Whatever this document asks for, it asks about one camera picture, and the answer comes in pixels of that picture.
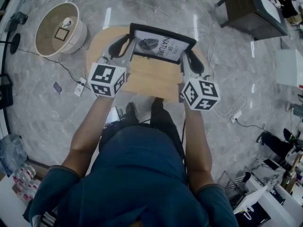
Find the marble floor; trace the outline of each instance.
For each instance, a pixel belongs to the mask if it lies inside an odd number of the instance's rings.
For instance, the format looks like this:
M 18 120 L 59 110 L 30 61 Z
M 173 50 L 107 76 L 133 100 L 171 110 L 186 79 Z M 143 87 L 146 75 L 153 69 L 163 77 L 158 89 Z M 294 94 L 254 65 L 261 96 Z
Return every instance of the marble floor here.
M 280 38 L 255 42 L 255 58 L 251 54 L 251 38 L 235 29 L 220 28 L 215 3 L 219 0 L 69 0 L 78 4 L 82 21 L 88 27 L 84 48 L 89 48 L 94 35 L 105 26 L 107 8 L 111 8 L 109 26 L 126 26 L 140 23 L 167 29 L 198 38 L 198 48 L 211 61 L 219 84 L 221 101 L 217 110 L 226 113 L 238 95 L 247 99 L 239 121 L 244 125 L 255 124 L 283 137 L 283 128 L 292 130 L 299 118 L 285 111 L 285 102 L 297 102 L 297 88 L 276 83 L 276 50 Z M 39 22 L 44 15 L 63 0 L 26 0 L 22 11 L 28 21 L 18 27 L 21 33 L 20 49 L 36 52 L 34 39 Z M 290 36 L 283 40 L 290 48 L 303 53 L 298 34 L 290 27 Z M 60 55 L 65 66 L 85 70 L 86 50 L 71 55 Z M 34 54 L 18 51 L 7 56 L 7 73 L 11 76 L 14 105 L 8 108 L 11 131 L 22 136 L 30 158 L 47 164 L 61 164 L 65 159 L 71 138 L 84 119 L 95 97 L 85 90 L 81 97 L 73 94 L 76 84 L 58 64 Z M 72 71 L 80 78 L 81 72 Z M 54 82 L 63 88 L 55 93 Z M 140 120 L 150 117 L 151 99 L 133 93 L 121 92 L 114 105 L 125 109 L 128 102 L 137 105 Z M 244 102 L 240 96 L 235 110 Z M 182 131 L 184 107 L 165 102 L 165 108 Z M 223 170 L 235 173 L 249 165 L 267 149 L 255 143 L 261 130 L 243 128 L 231 123 L 230 117 L 219 113 L 203 113 L 207 140 L 213 156 L 212 174 L 217 179 Z

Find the sleeve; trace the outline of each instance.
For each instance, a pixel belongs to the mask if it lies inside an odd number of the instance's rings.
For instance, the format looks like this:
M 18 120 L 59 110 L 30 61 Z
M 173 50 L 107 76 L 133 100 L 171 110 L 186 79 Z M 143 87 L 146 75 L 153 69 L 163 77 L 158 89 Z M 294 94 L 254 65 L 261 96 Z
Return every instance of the sleeve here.
M 77 173 L 63 166 L 52 166 L 43 178 L 30 206 L 29 219 L 32 226 L 39 226 L 42 216 L 49 216 L 60 198 L 80 180 Z
M 201 188 L 196 194 L 197 200 L 206 209 L 212 227 L 238 227 L 232 207 L 223 188 L 211 184 Z

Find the blue t-shirt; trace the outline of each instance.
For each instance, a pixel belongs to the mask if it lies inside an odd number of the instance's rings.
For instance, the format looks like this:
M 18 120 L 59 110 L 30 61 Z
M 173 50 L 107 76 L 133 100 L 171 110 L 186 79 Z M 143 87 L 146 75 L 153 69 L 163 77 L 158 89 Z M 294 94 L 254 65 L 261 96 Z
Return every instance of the blue t-shirt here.
M 163 132 L 132 126 L 100 151 L 90 174 L 53 166 L 30 208 L 33 226 L 236 227 L 224 190 L 208 185 L 194 195 L 171 139 Z

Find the white cube with black markers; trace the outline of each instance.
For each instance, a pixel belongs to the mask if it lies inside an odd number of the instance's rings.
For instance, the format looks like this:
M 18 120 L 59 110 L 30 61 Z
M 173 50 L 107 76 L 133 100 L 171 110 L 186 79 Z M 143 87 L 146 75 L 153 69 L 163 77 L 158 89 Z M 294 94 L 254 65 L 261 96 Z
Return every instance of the white cube with black markers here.
M 221 99 L 217 83 L 194 78 L 186 82 L 182 95 L 190 109 L 197 111 L 210 111 Z
M 126 82 L 126 68 L 93 63 L 89 72 L 89 87 L 97 96 L 115 97 Z

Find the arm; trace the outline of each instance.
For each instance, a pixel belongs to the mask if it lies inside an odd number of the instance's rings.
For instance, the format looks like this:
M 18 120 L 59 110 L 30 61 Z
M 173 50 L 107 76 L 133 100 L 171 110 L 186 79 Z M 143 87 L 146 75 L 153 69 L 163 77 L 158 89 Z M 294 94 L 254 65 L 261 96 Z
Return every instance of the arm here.
M 185 103 L 186 154 L 189 188 L 196 193 L 205 185 L 213 184 L 212 155 L 207 144 L 201 112 L 193 111 Z
M 71 149 L 63 162 L 65 166 L 84 177 L 103 131 L 113 98 L 99 96 L 71 140 Z

